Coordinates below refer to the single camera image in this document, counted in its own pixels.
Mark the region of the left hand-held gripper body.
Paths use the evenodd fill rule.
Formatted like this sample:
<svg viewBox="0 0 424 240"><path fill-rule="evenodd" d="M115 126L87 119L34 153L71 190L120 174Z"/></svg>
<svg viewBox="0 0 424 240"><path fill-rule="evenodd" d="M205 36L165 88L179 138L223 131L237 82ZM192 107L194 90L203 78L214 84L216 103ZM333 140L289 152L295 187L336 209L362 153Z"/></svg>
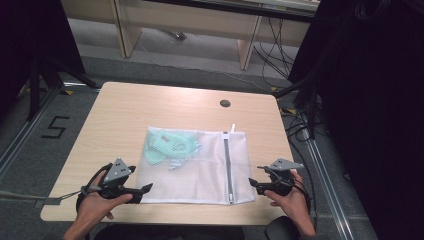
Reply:
<svg viewBox="0 0 424 240"><path fill-rule="evenodd" d="M128 204L139 204L142 196L138 194L140 189L131 189L124 186L129 176L129 166L127 166L121 158L117 158L110 167L107 168L106 174L99 182L99 195L105 199L115 199L125 194L131 194L132 199Z"/></svg>

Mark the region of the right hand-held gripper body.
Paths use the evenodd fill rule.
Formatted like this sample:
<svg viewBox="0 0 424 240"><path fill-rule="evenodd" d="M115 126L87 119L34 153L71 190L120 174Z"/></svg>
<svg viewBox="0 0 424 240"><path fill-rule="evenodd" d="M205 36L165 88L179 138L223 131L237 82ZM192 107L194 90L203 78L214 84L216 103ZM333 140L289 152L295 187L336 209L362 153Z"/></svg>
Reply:
<svg viewBox="0 0 424 240"><path fill-rule="evenodd" d="M270 183L261 183L265 191L273 191L280 196L287 196L295 185L292 170L303 168L302 164L279 158L268 166L272 172L269 175Z"/></svg>

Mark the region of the white mesh laundry bag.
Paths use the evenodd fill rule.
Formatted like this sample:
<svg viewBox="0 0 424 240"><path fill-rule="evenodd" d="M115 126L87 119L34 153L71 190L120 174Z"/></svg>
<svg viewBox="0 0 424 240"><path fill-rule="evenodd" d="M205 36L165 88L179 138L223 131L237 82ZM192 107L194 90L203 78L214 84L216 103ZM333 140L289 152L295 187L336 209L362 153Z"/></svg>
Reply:
<svg viewBox="0 0 424 240"><path fill-rule="evenodd" d="M243 132L190 132L202 144L198 154L178 169L170 170L169 161L151 165L144 157L144 145L138 165L138 187L153 186L142 199L144 203L182 203L232 205L255 200L246 134Z"/></svg>

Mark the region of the person's right hand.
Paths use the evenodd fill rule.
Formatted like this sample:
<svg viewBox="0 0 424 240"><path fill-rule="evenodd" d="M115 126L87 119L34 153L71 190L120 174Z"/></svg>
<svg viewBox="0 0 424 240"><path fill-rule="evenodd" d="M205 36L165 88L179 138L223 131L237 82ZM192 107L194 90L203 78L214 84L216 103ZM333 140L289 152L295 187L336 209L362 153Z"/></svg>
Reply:
<svg viewBox="0 0 424 240"><path fill-rule="evenodd" d="M280 207L294 222L296 227L297 223L305 221L311 222L306 199L299 189L293 187L287 196L280 196L273 191L266 190L265 196L272 200L270 205L273 207Z"/></svg>

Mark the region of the person's left hand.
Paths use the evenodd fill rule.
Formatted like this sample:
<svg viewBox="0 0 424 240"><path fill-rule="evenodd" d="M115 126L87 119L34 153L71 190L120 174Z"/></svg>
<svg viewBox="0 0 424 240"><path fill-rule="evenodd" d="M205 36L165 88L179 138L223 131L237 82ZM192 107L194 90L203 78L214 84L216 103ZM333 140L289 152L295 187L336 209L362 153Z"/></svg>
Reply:
<svg viewBox="0 0 424 240"><path fill-rule="evenodd" d="M81 202L74 222L77 230L89 232L104 218L113 220L112 210L129 202L133 196L124 194L114 199L105 199L97 192L89 193Z"/></svg>

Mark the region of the mint green garment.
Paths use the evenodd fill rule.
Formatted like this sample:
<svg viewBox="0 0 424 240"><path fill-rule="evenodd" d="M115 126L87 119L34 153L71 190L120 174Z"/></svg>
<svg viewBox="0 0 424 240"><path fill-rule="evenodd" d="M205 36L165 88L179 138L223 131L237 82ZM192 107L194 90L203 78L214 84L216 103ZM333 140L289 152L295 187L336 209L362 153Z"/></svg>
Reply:
<svg viewBox="0 0 424 240"><path fill-rule="evenodd" d="M195 134L184 131L151 129L148 131L144 145L145 160L156 165L164 160L194 158L201 150L202 144Z"/></svg>

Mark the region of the black rounded object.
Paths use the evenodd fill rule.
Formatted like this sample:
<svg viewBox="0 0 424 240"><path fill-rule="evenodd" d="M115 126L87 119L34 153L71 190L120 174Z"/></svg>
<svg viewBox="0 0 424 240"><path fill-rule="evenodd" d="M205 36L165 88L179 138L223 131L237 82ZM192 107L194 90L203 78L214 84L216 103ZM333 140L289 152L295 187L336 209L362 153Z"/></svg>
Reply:
<svg viewBox="0 0 424 240"><path fill-rule="evenodd" d="M300 234L293 221L281 216L271 221L264 230L268 240L298 240Z"/></svg>

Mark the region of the person's dark clothing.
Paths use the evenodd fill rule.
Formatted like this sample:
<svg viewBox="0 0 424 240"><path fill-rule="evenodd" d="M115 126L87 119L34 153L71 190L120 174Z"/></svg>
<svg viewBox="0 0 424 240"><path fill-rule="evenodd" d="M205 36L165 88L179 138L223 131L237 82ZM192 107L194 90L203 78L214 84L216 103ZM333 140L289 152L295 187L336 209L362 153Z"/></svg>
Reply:
<svg viewBox="0 0 424 240"><path fill-rule="evenodd" d="M245 240L241 227L114 224L93 240Z"/></svg>

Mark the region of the black metal stand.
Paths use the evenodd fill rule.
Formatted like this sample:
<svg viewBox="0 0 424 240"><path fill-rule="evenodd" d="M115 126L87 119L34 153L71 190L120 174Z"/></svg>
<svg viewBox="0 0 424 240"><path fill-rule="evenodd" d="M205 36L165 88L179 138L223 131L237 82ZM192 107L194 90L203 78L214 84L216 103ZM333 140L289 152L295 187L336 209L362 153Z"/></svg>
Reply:
<svg viewBox="0 0 424 240"><path fill-rule="evenodd" d="M40 111L40 80L43 80L49 89L59 90L64 87L64 82L59 76L60 72L65 72L76 80L92 89L100 89L100 85L90 80L83 73L80 73L65 63L46 55L34 57L30 64L30 108L28 120L33 120Z"/></svg>
<svg viewBox="0 0 424 240"><path fill-rule="evenodd" d="M306 129L309 132L310 139L315 139L315 116L316 116L316 101L318 98L316 83L320 77L320 68L314 66L304 78L299 80L296 83L293 83L291 86L273 93L273 96L276 99L280 99L281 97L297 90L298 94L293 101L295 107L297 109L304 110L308 113L307 118L305 120Z"/></svg>

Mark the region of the black curtain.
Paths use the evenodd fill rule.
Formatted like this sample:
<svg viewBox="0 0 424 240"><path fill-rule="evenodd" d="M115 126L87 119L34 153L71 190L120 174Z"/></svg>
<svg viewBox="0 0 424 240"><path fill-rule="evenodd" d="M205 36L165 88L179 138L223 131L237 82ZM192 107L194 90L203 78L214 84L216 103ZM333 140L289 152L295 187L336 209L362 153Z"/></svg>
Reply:
<svg viewBox="0 0 424 240"><path fill-rule="evenodd" d="M29 83L34 57L85 69L61 0L0 0L0 119Z"/></svg>
<svg viewBox="0 0 424 240"><path fill-rule="evenodd" d="M424 0L321 0L305 78L378 240L424 240Z"/></svg>

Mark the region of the small dark metal object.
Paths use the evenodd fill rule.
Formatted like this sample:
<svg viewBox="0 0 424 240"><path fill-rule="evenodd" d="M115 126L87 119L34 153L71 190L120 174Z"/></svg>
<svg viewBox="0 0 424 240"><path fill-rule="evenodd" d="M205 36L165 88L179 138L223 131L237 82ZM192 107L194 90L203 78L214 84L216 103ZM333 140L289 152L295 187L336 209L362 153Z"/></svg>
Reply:
<svg viewBox="0 0 424 240"><path fill-rule="evenodd" d="M187 38L184 32L172 32L168 30L163 30L163 33L179 41L184 41Z"/></svg>

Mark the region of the light wooden bench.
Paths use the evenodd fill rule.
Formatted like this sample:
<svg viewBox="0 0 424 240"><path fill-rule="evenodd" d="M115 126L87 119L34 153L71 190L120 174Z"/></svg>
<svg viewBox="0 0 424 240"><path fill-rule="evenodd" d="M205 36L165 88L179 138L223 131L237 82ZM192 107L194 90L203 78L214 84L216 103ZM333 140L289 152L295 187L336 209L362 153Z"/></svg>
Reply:
<svg viewBox="0 0 424 240"><path fill-rule="evenodd" d="M61 0L72 19L116 26L121 56L132 55L145 28L231 38L240 68L256 42L298 47L320 0Z"/></svg>

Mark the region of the aluminium floor rail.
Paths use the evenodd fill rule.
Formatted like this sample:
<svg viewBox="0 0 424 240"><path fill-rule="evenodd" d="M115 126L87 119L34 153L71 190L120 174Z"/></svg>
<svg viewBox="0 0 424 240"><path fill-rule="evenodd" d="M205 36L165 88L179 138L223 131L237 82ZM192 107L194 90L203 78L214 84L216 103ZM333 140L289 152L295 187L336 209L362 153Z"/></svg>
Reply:
<svg viewBox="0 0 424 240"><path fill-rule="evenodd" d="M24 145L39 125L41 119L45 115L46 109L52 103L60 93L67 93L72 91L85 91L98 93L99 88L92 88L83 83L66 82L65 85L59 89L49 89L41 98L39 108L36 113L29 119L26 120L22 128L17 133L13 141L0 155L0 179L4 177L13 162L17 159Z"/></svg>
<svg viewBox="0 0 424 240"><path fill-rule="evenodd" d="M313 165L317 171L318 179L323 188L329 209L332 213L335 225L338 229L341 240L354 240L351 225L347 219L341 202L336 194L335 188L331 182L328 171L323 162L321 152L319 151L316 140L312 137L312 130L306 128L303 135L306 137L306 144L311 155Z"/></svg>

